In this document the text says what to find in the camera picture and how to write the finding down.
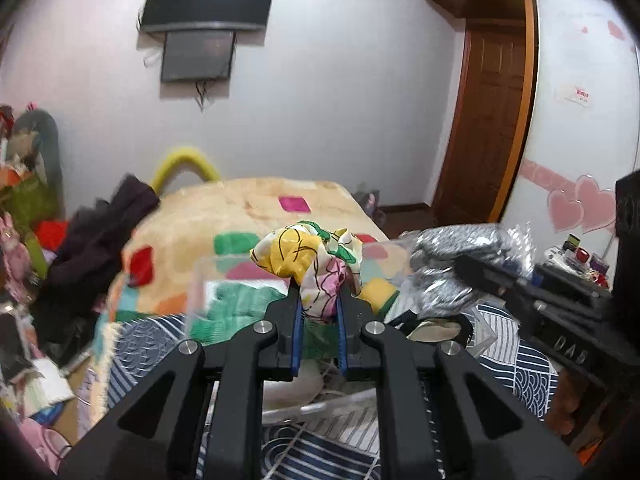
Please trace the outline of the bagged grey knitted cloth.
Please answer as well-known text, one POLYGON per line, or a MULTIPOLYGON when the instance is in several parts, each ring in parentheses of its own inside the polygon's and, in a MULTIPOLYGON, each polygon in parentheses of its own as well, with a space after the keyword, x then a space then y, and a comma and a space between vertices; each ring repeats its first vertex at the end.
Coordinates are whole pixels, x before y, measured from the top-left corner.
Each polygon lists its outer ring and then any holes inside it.
POLYGON ((457 224, 402 234, 410 273, 400 299, 420 320, 449 318, 534 273, 535 244, 527 223, 457 224))

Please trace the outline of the green knitted cloth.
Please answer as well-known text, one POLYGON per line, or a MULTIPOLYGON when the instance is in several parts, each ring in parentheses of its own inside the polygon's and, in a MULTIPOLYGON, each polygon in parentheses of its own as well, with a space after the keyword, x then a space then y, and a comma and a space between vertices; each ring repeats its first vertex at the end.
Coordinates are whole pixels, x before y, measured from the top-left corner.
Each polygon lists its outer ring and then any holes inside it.
MULTIPOLYGON (((287 281, 206 281, 202 298, 188 307, 184 334, 203 346, 227 341, 242 328, 260 321, 267 307, 285 298, 287 292, 287 281)), ((306 316, 303 359, 328 360, 337 356, 337 326, 306 316)))

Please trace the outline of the yellow floral scarf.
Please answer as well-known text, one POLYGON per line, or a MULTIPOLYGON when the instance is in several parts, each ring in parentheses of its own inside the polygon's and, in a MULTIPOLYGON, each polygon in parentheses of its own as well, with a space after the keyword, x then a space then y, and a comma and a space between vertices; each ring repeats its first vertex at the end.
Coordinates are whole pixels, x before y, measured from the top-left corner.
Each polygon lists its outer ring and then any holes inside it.
POLYGON ((363 242, 349 229, 331 232, 300 220, 266 235, 250 258, 262 270, 297 284, 308 318, 329 321, 344 285, 360 291, 362 251, 363 242))

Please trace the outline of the white suitcase with stickers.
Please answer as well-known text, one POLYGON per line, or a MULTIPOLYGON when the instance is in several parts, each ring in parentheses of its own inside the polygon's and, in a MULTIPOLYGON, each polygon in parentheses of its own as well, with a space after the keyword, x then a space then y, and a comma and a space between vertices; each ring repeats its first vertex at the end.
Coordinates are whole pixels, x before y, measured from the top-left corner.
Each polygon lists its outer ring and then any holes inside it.
POLYGON ((578 278, 590 281, 602 288, 610 289, 608 269, 610 266, 594 252, 582 247, 582 241, 574 234, 568 234, 561 246, 553 246, 544 252, 546 266, 554 266, 578 278))

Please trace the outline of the yellow sponge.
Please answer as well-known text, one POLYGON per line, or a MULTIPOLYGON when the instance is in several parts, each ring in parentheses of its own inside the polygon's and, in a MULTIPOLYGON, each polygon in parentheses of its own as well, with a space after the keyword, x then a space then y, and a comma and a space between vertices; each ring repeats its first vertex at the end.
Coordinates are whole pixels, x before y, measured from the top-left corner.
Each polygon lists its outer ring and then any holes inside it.
POLYGON ((383 321, 398 295, 399 289, 392 283, 382 278, 371 278, 361 286, 358 298, 370 304, 374 316, 383 321))

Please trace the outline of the blue patterned tablecloth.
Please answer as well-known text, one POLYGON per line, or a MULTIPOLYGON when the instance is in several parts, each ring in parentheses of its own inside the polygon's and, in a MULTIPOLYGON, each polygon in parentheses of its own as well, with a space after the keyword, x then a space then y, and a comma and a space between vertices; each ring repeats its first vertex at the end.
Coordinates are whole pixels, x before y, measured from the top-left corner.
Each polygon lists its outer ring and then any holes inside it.
MULTIPOLYGON (((538 418, 558 385, 551 361, 518 336, 502 309, 480 304, 465 315, 478 362, 538 418)), ((182 314, 105 322, 96 356, 78 392, 78 434, 84 436, 183 335, 182 314)), ((381 475, 375 392, 348 384, 330 362, 318 362, 322 391, 305 405, 264 411, 262 474, 267 479, 377 479, 381 475)))

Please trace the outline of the brown wooden door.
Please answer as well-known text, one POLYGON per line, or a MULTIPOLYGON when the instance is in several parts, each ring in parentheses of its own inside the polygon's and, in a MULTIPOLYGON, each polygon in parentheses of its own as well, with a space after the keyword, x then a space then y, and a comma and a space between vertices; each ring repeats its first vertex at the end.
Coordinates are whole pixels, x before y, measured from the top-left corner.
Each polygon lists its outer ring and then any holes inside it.
POLYGON ((454 120, 432 203, 441 226, 502 216, 523 140, 528 68, 524 23, 466 26, 454 120))

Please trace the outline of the grey backpack on floor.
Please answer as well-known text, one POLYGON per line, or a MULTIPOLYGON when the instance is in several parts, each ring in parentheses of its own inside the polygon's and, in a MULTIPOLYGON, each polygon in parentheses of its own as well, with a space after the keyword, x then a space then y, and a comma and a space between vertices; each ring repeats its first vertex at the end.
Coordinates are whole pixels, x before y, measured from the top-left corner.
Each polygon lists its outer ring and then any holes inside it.
POLYGON ((352 197, 363 212, 379 227, 382 228, 386 222, 386 214, 380 207, 380 191, 357 191, 352 197))

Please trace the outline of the dark clothes pile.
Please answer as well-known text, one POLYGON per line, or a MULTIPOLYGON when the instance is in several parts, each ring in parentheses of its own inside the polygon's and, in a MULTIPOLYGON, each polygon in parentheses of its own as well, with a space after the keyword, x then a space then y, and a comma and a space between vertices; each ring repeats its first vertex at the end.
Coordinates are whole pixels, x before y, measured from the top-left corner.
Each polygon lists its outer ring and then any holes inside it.
POLYGON ((38 348, 56 364, 66 364, 92 341, 98 307, 122 270, 122 248, 159 204, 149 185, 127 174, 110 200, 97 200, 70 220, 29 307, 38 348))

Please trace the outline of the yellow curved cushion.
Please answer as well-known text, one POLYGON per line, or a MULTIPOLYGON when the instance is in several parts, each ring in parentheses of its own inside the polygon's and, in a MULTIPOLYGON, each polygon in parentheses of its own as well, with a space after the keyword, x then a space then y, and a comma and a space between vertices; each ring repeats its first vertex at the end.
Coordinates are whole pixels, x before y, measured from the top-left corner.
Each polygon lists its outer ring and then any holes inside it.
POLYGON ((220 173, 201 150, 193 146, 178 146, 160 162, 150 187, 157 195, 162 195, 170 182, 185 171, 195 174, 203 182, 220 180, 220 173))

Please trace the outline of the pink plush toy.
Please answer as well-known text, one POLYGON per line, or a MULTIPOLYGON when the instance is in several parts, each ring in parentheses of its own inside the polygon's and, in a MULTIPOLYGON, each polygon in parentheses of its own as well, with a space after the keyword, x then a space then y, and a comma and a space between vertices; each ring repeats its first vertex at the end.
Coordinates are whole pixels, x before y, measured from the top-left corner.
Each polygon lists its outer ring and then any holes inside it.
POLYGON ((72 448, 70 442, 55 429, 42 426, 31 418, 24 419, 18 428, 36 454, 47 464, 50 471, 56 474, 63 458, 72 448))

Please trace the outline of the red box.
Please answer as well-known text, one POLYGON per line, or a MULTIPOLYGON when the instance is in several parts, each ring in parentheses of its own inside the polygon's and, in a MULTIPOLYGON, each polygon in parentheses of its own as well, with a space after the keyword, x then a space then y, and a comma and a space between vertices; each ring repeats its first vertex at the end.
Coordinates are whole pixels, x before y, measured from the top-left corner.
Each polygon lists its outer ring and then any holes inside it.
POLYGON ((66 220, 42 220, 36 225, 34 233, 43 249, 56 252, 64 242, 67 228, 66 220))

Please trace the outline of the green box of toys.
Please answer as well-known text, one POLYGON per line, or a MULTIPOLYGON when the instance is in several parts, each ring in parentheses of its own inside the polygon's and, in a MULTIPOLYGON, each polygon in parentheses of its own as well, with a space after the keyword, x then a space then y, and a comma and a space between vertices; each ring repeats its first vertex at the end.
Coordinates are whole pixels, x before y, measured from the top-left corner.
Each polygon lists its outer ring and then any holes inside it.
POLYGON ((8 212, 20 234, 31 231, 41 221, 58 218, 62 210, 62 171, 60 164, 37 170, 17 171, 11 164, 1 165, 1 213, 8 212))

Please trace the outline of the pink heart wall sticker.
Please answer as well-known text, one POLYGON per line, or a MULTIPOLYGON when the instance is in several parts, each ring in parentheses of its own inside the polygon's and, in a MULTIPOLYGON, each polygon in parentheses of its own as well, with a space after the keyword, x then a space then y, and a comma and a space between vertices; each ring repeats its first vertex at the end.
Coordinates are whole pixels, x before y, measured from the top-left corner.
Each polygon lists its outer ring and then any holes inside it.
POLYGON ((581 228, 584 234, 614 231, 615 194, 600 188, 598 182, 584 174, 569 191, 556 188, 547 196, 547 210, 555 232, 581 228))

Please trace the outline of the small wall monitor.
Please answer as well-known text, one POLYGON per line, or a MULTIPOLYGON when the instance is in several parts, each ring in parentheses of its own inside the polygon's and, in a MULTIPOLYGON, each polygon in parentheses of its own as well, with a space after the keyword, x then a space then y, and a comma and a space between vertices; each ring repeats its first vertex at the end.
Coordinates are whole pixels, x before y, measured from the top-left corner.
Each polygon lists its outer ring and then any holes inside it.
POLYGON ((182 30, 165 37, 160 81, 226 80, 231 72, 235 33, 230 30, 182 30))

